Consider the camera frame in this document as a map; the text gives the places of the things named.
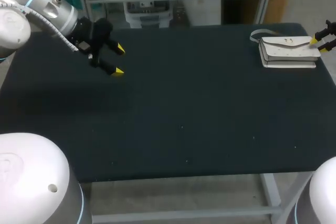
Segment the white container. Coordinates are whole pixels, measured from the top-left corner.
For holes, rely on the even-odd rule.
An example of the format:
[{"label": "white container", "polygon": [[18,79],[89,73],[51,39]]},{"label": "white container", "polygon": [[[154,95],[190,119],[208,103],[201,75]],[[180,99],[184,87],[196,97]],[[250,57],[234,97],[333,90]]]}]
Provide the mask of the white container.
[{"label": "white container", "polygon": [[130,23],[131,28],[142,28],[142,26],[159,25],[159,28],[169,27],[170,21],[173,19],[173,8],[169,5],[169,9],[164,12],[157,13],[129,13],[127,2],[124,2],[125,18]]},{"label": "white container", "polygon": [[222,23],[222,0],[183,0],[183,4],[192,26]]}]

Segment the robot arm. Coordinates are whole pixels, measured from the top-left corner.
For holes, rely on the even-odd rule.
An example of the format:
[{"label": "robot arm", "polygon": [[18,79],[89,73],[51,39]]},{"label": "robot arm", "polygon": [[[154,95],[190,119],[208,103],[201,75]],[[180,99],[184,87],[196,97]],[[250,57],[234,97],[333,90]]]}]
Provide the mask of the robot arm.
[{"label": "robot arm", "polygon": [[123,74],[99,56],[104,45],[119,55],[125,53],[118,42],[110,39],[112,24],[106,19],[95,23],[78,19],[78,11],[65,0],[0,0],[0,62],[30,38],[29,18],[39,20],[43,29],[51,29],[72,51],[86,54],[93,67],[114,76]]}]

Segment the handbag flap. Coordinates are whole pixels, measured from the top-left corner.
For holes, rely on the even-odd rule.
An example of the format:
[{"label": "handbag flap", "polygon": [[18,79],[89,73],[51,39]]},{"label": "handbag flap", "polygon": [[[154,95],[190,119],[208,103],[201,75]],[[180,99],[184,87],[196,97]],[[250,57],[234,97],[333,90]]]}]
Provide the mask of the handbag flap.
[{"label": "handbag flap", "polygon": [[309,44],[312,38],[310,36],[299,37],[263,37],[262,40],[268,44],[279,44],[288,47],[296,47],[303,44]]},{"label": "handbag flap", "polygon": [[266,54],[273,57],[320,57],[320,51],[309,44],[310,38],[309,36],[264,37],[260,43],[263,43]]}]

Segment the yellow fingertip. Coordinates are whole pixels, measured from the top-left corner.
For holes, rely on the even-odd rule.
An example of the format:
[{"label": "yellow fingertip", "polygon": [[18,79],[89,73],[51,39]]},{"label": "yellow fingertip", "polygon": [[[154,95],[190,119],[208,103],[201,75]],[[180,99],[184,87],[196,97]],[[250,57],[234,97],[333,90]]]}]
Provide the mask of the yellow fingertip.
[{"label": "yellow fingertip", "polygon": [[111,74],[112,76],[122,76],[124,74],[124,71],[122,71],[120,68],[116,68],[115,72]]},{"label": "yellow fingertip", "polygon": [[317,41],[317,39],[315,39],[315,36],[311,39],[311,41],[310,41],[310,44],[315,44],[315,43],[317,43],[318,41]]},{"label": "yellow fingertip", "polygon": [[125,53],[125,50],[122,48],[122,46],[118,43],[118,48]]}]

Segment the table leg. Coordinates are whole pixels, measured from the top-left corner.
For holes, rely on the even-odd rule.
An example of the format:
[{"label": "table leg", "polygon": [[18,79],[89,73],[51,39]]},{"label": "table leg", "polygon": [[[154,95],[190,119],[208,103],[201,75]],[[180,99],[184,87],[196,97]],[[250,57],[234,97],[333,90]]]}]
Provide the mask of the table leg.
[{"label": "table leg", "polygon": [[296,180],[293,182],[281,203],[281,213],[271,215],[272,224],[285,224],[292,207],[300,197],[302,190],[311,178],[313,172],[298,173]]},{"label": "table leg", "polygon": [[83,8],[83,12],[84,12],[84,16],[85,17],[89,17],[88,15],[88,9],[87,9],[87,4],[86,4],[86,0],[80,0],[81,4],[82,4],[82,8]]},{"label": "table leg", "polygon": [[266,9],[269,0],[260,0],[258,4],[258,9],[255,17],[255,24],[262,24],[265,18]]},{"label": "table leg", "polygon": [[266,14],[266,11],[267,11],[268,2],[269,2],[269,0],[265,0],[264,9],[261,12],[260,24],[262,24],[264,22],[264,18],[265,18],[265,14]]},{"label": "table leg", "polygon": [[92,11],[92,5],[90,3],[87,3],[87,9],[88,9],[88,18],[91,22],[95,22],[93,18],[93,11]]}]

